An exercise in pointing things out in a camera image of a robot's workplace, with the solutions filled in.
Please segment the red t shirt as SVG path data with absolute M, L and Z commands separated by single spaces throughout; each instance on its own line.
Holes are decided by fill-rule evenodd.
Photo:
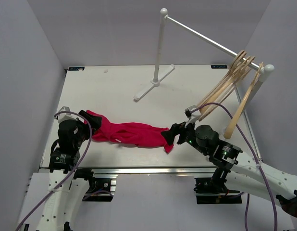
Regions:
M 168 154 L 172 151 L 174 145 L 169 146 L 162 131 L 168 128 L 153 127 L 148 124 L 129 122 L 129 123 L 112 123 L 107 117 L 87 110 L 87 113 L 102 117 L 100 129 L 92 136 L 97 142 L 114 142 L 129 144 L 140 148 L 158 148 L 163 147 Z

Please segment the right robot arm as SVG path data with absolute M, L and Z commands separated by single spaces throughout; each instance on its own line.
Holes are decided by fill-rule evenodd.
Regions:
M 239 147 L 223 141 L 209 125 L 173 124 L 161 132 L 168 145 L 184 142 L 208 157 L 216 166 L 208 185 L 196 186 L 198 193 L 226 193 L 236 190 L 274 200 L 284 212 L 297 218 L 297 176 L 277 170 L 256 160 Z

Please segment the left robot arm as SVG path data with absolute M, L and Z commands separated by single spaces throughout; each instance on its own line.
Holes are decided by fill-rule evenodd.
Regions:
M 91 142 L 102 118 L 83 110 L 71 113 L 63 107 L 55 116 L 58 138 L 53 143 L 49 161 L 49 194 L 36 230 L 70 231 L 86 192 L 96 187 L 91 169 L 80 170 L 85 154 L 79 150 L 85 141 Z

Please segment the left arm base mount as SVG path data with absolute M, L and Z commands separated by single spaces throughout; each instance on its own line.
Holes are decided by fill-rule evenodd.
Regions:
M 96 177 L 93 170 L 83 168 L 76 170 L 75 179 L 84 179 L 89 183 L 89 188 L 82 201 L 84 202 L 111 202 L 114 191 L 111 189 L 111 178 Z

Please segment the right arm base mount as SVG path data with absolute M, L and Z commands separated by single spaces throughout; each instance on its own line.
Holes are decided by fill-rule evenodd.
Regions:
M 195 178 L 193 190 L 198 205 L 242 204 L 242 192 L 213 185 L 211 178 Z

